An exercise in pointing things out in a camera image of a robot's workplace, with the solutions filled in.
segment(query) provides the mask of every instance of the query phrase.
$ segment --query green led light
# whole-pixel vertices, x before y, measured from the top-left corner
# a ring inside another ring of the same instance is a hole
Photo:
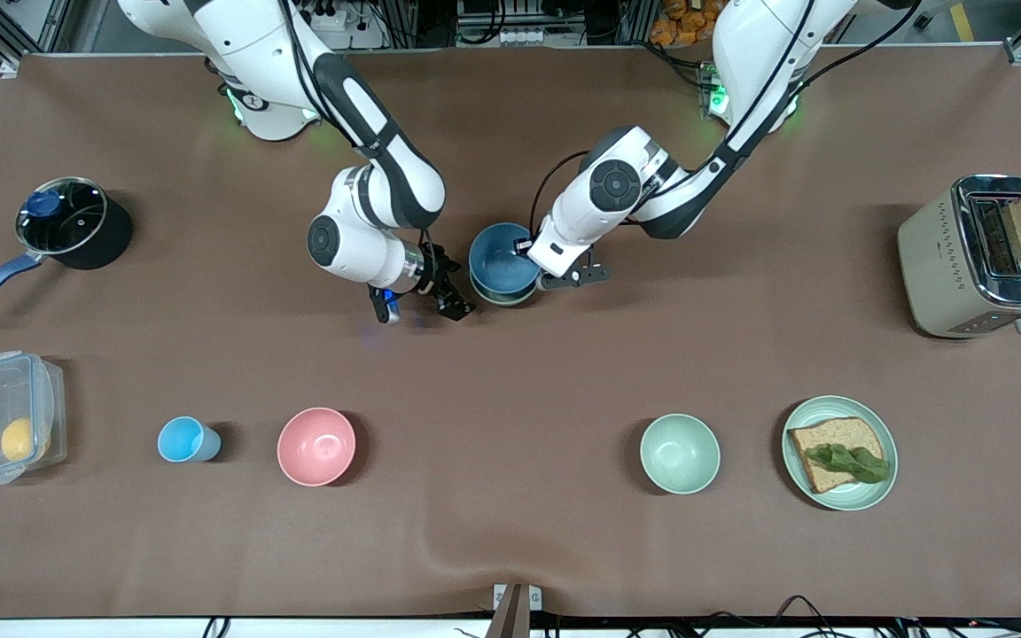
[[[231,94],[231,92],[227,93],[227,98],[228,98],[228,100],[231,100],[231,104],[235,108],[235,119],[238,119],[239,124],[242,125],[243,124],[243,113],[239,111],[239,102],[235,101],[235,96],[233,96]]]
[[[727,88],[721,85],[720,88],[712,92],[712,98],[709,100],[709,111],[715,114],[723,114],[727,112],[728,103]]]

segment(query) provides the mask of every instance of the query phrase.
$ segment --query blue cup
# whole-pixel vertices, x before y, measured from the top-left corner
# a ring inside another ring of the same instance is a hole
[[[514,243],[530,239],[530,231],[518,224],[503,222],[488,226],[475,236],[467,265],[471,266],[471,286],[479,296],[495,305],[515,305],[534,294],[539,266],[526,255],[514,253]]]
[[[173,463],[198,463],[213,459],[223,440],[218,433],[191,416],[176,416],[159,431],[157,451]]]

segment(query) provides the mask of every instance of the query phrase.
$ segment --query blue lid knob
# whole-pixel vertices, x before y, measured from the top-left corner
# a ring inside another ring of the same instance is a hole
[[[32,217],[49,217],[61,207],[61,198],[52,189],[36,191],[26,198],[26,212]]]

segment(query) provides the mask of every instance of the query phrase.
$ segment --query yellow lemon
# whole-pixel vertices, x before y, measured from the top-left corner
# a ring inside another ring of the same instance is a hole
[[[49,449],[50,442],[47,440],[42,445],[42,453]],[[3,456],[7,460],[22,460],[34,451],[34,433],[30,425],[30,420],[22,416],[20,420],[13,420],[7,429],[3,431]]]

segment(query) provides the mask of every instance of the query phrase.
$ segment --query pink bowl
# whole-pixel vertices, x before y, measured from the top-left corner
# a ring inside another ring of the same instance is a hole
[[[357,446],[349,421],[329,407],[298,412],[279,436],[279,467],[288,480],[318,487],[337,480]]]

